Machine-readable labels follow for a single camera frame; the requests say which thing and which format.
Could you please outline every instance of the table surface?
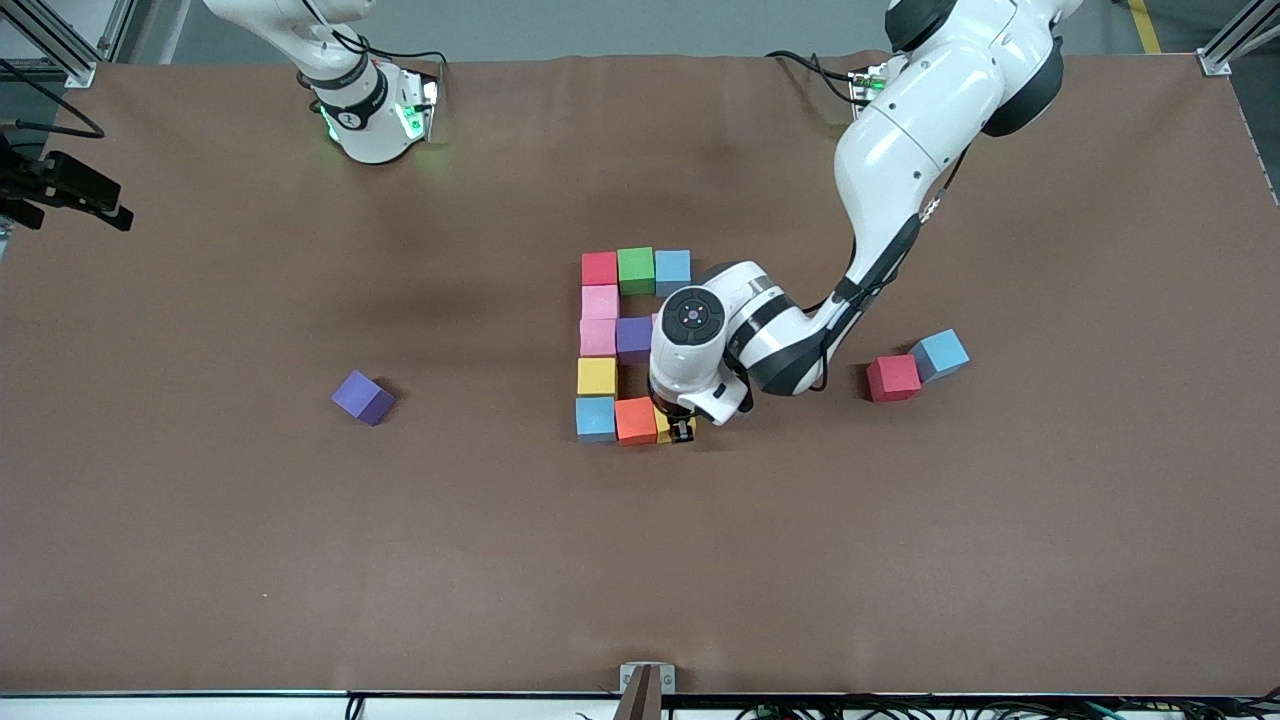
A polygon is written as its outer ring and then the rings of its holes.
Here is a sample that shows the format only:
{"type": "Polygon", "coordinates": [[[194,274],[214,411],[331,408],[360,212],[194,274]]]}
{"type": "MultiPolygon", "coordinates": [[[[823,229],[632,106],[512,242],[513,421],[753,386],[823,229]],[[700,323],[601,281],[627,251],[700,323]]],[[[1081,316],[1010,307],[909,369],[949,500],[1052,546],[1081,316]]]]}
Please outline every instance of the table surface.
{"type": "Polygon", "coordinates": [[[692,692],[1275,684],[1280,214],[1226,79],[1069,58],[824,393],[649,448],[575,439],[579,254],[750,258],[818,300],[847,108],[756,59],[447,92],[448,142],[385,167],[285,67],[74,94],[109,137],[58,147],[137,223],[51,213],[0,264],[0,689],[590,689],[634,659],[692,692]],[[864,400],[947,327],[969,368],[864,400]],[[329,401],[353,368],[384,425],[329,401]]]}

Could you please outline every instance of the yellow floor stripe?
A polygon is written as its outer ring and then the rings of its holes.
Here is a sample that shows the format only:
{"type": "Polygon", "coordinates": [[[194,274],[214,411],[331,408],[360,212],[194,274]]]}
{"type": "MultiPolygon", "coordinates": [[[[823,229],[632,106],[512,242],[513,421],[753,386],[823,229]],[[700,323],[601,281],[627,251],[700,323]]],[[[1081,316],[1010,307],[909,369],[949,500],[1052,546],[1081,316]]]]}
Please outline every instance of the yellow floor stripe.
{"type": "Polygon", "coordinates": [[[1156,28],[1151,24],[1151,14],[1147,13],[1147,0],[1129,0],[1129,12],[1133,13],[1133,24],[1138,26],[1142,51],[1148,55],[1158,55],[1161,53],[1160,40],[1156,38],[1156,28]]]}

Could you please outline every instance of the cube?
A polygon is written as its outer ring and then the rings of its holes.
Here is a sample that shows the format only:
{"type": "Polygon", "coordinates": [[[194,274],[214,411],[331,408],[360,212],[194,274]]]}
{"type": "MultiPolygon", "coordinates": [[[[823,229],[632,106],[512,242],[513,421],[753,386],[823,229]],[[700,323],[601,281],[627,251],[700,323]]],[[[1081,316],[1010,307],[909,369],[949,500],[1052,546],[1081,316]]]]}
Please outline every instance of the cube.
{"type": "Polygon", "coordinates": [[[618,286],[582,286],[582,319],[613,320],[618,316],[618,286]]]}
{"type": "Polygon", "coordinates": [[[618,365],[613,357],[579,357],[577,393],[582,397],[617,396],[618,365]]]}
{"type": "Polygon", "coordinates": [[[618,250],[618,290],[622,295],[653,295],[653,247],[618,250]]]}
{"type": "Polygon", "coordinates": [[[613,404],[613,421],[618,429],[618,445],[655,445],[658,424],[653,416],[653,401],[648,397],[618,400],[613,404]]]}
{"type": "Polygon", "coordinates": [[[396,404],[392,393],[366,378],[360,370],[352,370],[347,375],[347,379],[333,393],[333,401],[366,425],[376,425],[396,404]]]}
{"type": "Polygon", "coordinates": [[[573,415],[577,423],[577,439],[582,442],[613,442],[617,439],[612,397],[575,398],[573,415]]]}
{"type": "Polygon", "coordinates": [[[618,318],[617,342],[620,365],[644,365],[649,361],[649,342],[653,340],[653,318],[618,318]]]}
{"type": "MultiPolygon", "coordinates": [[[[671,420],[657,407],[653,409],[653,420],[658,425],[658,445],[671,443],[671,420]]],[[[689,419],[689,429],[698,432],[698,418],[689,419]]]]}
{"type": "Polygon", "coordinates": [[[920,392],[920,375],[915,369],[915,357],[910,355],[877,357],[867,368],[867,382],[872,387],[873,402],[899,402],[920,392]]]}
{"type": "Polygon", "coordinates": [[[579,320],[577,354],[580,357],[613,357],[617,355],[614,334],[617,320],[579,320]]]}
{"type": "Polygon", "coordinates": [[[584,252],[582,284],[618,284],[618,254],[584,252]]]}
{"type": "Polygon", "coordinates": [[[911,348],[920,382],[929,383],[955,373],[969,363],[969,354],[952,329],[942,331],[915,343],[911,348]]]}
{"type": "Polygon", "coordinates": [[[659,250],[653,254],[654,288],[658,297],[667,297],[692,284],[694,258],[687,250],[659,250]]]}

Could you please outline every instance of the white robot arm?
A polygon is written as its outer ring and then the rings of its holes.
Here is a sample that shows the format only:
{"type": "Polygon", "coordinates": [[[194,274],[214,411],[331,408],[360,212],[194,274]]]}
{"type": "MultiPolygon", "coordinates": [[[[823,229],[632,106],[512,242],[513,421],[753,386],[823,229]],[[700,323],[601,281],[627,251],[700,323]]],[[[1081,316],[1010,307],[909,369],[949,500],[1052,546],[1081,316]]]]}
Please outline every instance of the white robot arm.
{"type": "Polygon", "coordinates": [[[750,383],[799,395],[891,282],[920,231],[942,170],[984,132],[1004,136],[1048,108],[1062,82],[1053,26],[1082,0],[892,0],[879,95],[836,146],[836,187],[854,227],[849,269],[812,315],[751,261],[719,265],[672,293],[654,325],[649,392],[691,439],[694,413],[717,425],[751,410],[750,383]]]}
{"type": "Polygon", "coordinates": [[[436,100],[431,78],[375,59],[346,24],[375,0],[205,0],[224,20],[274,45],[293,60],[316,96],[329,136],[360,163],[398,158],[429,129],[436,100]]]}

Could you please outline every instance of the yellow cube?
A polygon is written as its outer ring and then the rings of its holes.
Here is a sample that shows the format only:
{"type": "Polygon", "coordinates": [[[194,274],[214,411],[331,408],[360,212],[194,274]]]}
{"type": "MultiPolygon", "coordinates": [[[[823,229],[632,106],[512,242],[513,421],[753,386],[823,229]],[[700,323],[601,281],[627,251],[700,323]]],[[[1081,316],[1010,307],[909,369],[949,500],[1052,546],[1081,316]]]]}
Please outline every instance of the yellow cube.
{"type": "Polygon", "coordinates": [[[577,395],[580,397],[618,395],[618,365],[613,357],[577,359],[577,395]]]}
{"type": "MultiPolygon", "coordinates": [[[[671,442],[671,420],[662,414],[662,410],[653,409],[653,420],[658,424],[658,445],[671,442]]],[[[698,418],[689,419],[689,429],[698,432],[698,418]]]]}

